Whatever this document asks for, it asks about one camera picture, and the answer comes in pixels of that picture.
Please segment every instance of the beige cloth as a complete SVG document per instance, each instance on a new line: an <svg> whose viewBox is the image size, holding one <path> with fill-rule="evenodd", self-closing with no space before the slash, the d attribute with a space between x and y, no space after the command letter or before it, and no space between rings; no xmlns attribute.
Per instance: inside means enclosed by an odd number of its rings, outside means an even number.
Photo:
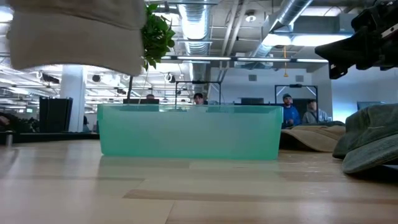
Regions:
<svg viewBox="0 0 398 224"><path fill-rule="evenodd" d="M297 126L292 129L283 129L281 143L289 144L292 142L284 135L292 136L297 141L312 150L319 152L333 152L338 140L344 135L346 129L344 126Z"/></svg>
<svg viewBox="0 0 398 224"><path fill-rule="evenodd" d="M141 72L143 0L8 0L15 69L75 63Z"/></svg>

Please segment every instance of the white column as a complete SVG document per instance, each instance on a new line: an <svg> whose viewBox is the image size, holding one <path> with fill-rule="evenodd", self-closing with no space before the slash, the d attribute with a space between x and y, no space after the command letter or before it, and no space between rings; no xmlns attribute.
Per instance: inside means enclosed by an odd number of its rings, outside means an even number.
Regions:
<svg viewBox="0 0 398 224"><path fill-rule="evenodd" d="M85 93L87 74L83 65L63 65L61 80L61 98L72 98L69 131L83 131L85 115Z"/></svg>

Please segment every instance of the man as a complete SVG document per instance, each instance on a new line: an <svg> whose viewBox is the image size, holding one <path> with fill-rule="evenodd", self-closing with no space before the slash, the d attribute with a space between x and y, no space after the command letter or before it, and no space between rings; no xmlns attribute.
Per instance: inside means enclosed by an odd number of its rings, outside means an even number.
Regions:
<svg viewBox="0 0 398 224"><path fill-rule="evenodd" d="M84 116L83 117L83 132L84 133L90 133L91 132L91 130L88 128L87 124L89 124L89 122L87 120L87 117Z"/></svg>
<svg viewBox="0 0 398 224"><path fill-rule="evenodd" d="M201 93L195 93L193 100L196 105L207 105L207 101L203 99L203 94Z"/></svg>
<svg viewBox="0 0 398 224"><path fill-rule="evenodd" d="M283 96L284 100L284 126L296 126L300 124L300 115L297 109L292 105L292 97L286 93Z"/></svg>
<svg viewBox="0 0 398 224"><path fill-rule="evenodd" d="M147 95L147 100L154 100L155 96L153 94L148 94Z"/></svg>
<svg viewBox="0 0 398 224"><path fill-rule="evenodd" d="M317 121L317 101L309 100L307 103L308 110L303 116L303 124L316 124ZM319 122L328 121L328 114L321 109L318 109Z"/></svg>

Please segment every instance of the green leaves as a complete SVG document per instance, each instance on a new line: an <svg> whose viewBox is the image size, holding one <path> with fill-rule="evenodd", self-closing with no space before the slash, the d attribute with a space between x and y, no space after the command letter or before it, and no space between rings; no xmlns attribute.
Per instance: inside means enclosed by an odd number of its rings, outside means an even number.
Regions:
<svg viewBox="0 0 398 224"><path fill-rule="evenodd" d="M167 25L167 19L163 16L156 16L153 11L157 9L156 4L146 7L147 22L141 29L142 42L144 44L144 68L148 71L149 66L156 68L156 63L170 48L174 47L175 42L172 37L175 32Z"/></svg>

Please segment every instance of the desk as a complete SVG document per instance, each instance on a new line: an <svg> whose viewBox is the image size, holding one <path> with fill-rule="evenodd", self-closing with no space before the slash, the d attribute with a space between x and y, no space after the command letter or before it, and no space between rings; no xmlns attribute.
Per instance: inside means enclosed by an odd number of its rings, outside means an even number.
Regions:
<svg viewBox="0 0 398 224"><path fill-rule="evenodd" d="M2 223L397 223L396 180L329 153L278 161L101 157L99 141L0 148Z"/></svg>

